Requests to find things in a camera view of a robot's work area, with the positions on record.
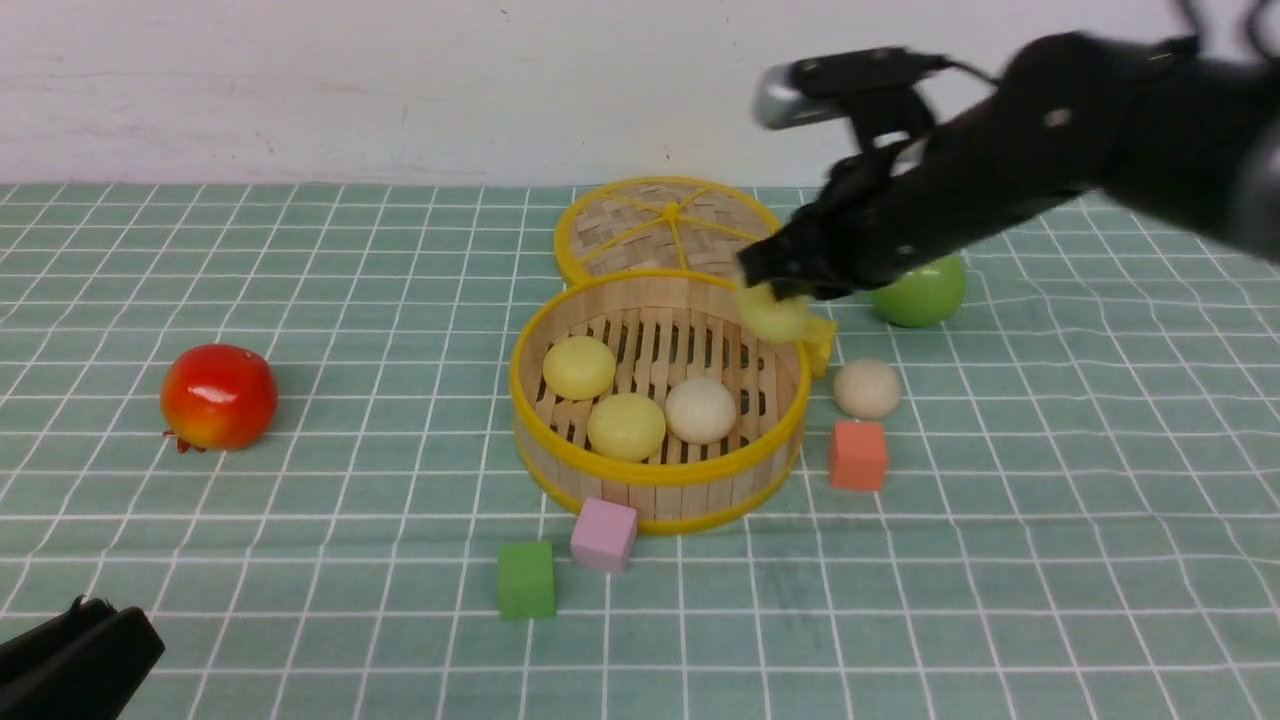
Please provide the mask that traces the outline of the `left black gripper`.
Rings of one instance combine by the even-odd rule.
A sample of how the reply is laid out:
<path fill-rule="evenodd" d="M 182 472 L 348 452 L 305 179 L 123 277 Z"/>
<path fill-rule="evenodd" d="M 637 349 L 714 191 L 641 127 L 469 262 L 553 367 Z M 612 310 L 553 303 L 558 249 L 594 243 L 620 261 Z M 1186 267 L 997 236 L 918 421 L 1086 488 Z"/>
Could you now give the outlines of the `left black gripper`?
<path fill-rule="evenodd" d="M 3 642 L 3 719 L 118 719 L 166 646 L 142 609 L 77 597 Z"/>

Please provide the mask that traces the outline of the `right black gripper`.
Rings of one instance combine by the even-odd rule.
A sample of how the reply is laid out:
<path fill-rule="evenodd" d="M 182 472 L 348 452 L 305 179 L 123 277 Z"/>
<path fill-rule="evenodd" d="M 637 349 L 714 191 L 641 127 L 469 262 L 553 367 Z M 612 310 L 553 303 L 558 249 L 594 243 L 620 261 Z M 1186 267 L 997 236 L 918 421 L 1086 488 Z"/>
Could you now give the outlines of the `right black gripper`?
<path fill-rule="evenodd" d="M 840 299 L 1020 225 L 1082 191 L 1070 120 L 951 120 L 896 172 L 888 150 L 842 161 L 819 196 L 739 254 L 746 286 Z"/>

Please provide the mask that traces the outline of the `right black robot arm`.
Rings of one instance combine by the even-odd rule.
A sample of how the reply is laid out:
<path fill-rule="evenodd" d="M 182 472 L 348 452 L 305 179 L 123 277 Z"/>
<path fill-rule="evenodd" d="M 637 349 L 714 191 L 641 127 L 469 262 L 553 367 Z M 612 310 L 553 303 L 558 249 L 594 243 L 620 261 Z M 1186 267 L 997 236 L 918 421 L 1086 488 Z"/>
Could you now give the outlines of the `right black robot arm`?
<path fill-rule="evenodd" d="M 800 96 L 768 126 L 846 118 L 859 152 L 818 196 L 739 254 L 778 299 L 878 290 L 1083 193 L 1252 258 L 1277 260 L 1277 63 L 1066 32 L 1021 47 L 988 97 L 938 123 L 916 91 L 945 55 L 876 47 L 783 67 Z"/>

